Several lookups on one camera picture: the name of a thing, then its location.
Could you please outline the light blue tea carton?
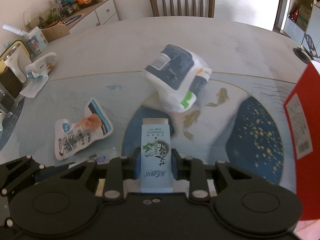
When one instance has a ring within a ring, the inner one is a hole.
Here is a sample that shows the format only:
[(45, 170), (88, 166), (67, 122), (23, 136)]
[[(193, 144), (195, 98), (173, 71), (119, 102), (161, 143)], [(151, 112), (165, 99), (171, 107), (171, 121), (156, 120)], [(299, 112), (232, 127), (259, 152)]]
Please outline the light blue tea carton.
[(169, 120), (142, 120), (140, 189), (143, 193), (172, 193)]

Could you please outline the blue white wafer packet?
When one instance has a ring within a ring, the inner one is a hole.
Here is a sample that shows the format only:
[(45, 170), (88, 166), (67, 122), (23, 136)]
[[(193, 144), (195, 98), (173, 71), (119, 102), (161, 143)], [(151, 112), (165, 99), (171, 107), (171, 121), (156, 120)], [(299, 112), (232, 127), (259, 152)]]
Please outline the blue white wafer packet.
[(107, 157), (105, 155), (92, 154), (88, 158), (95, 160), (98, 164), (104, 164), (107, 162)]

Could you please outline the white salmon picture pouch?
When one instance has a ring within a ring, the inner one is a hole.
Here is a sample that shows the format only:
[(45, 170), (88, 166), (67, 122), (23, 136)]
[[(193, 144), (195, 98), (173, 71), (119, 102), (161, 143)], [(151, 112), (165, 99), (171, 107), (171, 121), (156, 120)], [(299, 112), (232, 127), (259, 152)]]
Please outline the white salmon picture pouch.
[(68, 159), (84, 150), (93, 142), (105, 139), (113, 133), (113, 125), (96, 98), (85, 105), (85, 117), (72, 123), (59, 119), (55, 123), (55, 157)]

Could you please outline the white blue tissue pack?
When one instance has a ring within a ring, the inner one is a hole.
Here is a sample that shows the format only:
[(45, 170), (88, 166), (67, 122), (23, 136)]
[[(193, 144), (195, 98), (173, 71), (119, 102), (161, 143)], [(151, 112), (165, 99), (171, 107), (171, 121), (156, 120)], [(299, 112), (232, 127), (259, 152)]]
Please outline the white blue tissue pack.
[(167, 112), (183, 113), (204, 90), (212, 69), (199, 55), (169, 44), (144, 69), (144, 74), (157, 89), (163, 108)]

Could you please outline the white crumpled plastic bag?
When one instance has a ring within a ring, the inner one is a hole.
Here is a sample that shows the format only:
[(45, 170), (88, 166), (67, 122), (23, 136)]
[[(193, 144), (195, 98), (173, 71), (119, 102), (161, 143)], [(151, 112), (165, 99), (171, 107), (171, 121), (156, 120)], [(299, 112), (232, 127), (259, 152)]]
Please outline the white crumpled plastic bag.
[(25, 67), (28, 84), (20, 94), (26, 98), (35, 98), (49, 79), (49, 72), (56, 64), (57, 53), (48, 53)]

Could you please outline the red white cardboard box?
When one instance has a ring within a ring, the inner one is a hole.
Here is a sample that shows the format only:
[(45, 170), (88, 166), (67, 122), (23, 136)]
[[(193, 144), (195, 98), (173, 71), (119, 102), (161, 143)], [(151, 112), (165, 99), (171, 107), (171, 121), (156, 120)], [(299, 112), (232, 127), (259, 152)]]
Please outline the red white cardboard box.
[(291, 132), (296, 167), (296, 194), (301, 220), (319, 219), (319, 62), (310, 61), (284, 110)]

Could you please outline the yellow rimmed white appliance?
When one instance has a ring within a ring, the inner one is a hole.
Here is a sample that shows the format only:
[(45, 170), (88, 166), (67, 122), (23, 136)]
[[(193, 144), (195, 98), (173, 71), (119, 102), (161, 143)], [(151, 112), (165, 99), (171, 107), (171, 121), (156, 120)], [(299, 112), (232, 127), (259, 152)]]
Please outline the yellow rimmed white appliance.
[(30, 53), (16, 40), (1, 55), (1, 85), (16, 99), (27, 85), (25, 67), (31, 64)]

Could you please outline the white drawer sideboard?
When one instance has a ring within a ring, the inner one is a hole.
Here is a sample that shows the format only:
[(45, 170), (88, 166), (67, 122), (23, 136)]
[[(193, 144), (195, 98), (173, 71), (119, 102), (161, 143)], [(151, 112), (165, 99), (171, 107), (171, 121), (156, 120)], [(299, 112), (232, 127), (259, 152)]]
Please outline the white drawer sideboard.
[(52, 27), (42, 29), (42, 32), (50, 43), (69, 34), (118, 21), (114, 0), (102, 0), (93, 6), (79, 10)]

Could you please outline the patterned tissue box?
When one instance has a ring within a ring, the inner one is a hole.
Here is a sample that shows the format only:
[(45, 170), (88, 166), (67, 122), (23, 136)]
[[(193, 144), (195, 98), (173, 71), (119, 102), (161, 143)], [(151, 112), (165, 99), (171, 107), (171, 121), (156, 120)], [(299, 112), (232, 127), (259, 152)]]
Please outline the patterned tissue box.
[(40, 55), (47, 47), (48, 41), (39, 27), (33, 28), (24, 36), (29, 49), (34, 56)]

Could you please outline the wooden chair far side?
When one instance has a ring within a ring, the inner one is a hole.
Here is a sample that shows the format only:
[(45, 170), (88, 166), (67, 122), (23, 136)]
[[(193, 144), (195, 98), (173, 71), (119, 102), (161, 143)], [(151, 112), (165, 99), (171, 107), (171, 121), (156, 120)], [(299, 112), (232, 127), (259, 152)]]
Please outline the wooden chair far side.
[(153, 16), (194, 16), (213, 18), (215, 0), (150, 0)]

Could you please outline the grey phone stand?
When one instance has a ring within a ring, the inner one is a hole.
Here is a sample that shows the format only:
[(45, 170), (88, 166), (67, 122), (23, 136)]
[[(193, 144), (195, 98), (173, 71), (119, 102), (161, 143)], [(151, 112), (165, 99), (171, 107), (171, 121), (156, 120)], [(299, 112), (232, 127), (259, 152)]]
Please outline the grey phone stand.
[(300, 59), (300, 61), (308, 64), (310, 61), (319, 62), (319, 55), (316, 47), (309, 34), (304, 34), (302, 44), (300, 47), (293, 48), (293, 53)]

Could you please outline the white wall cabinet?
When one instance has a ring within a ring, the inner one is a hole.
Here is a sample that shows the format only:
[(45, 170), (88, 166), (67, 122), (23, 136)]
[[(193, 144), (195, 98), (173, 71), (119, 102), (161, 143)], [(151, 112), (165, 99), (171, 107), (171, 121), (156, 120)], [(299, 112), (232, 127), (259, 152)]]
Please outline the white wall cabinet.
[(289, 0), (287, 7), (284, 34), (299, 46), (309, 34), (319, 55), (319, 0)]

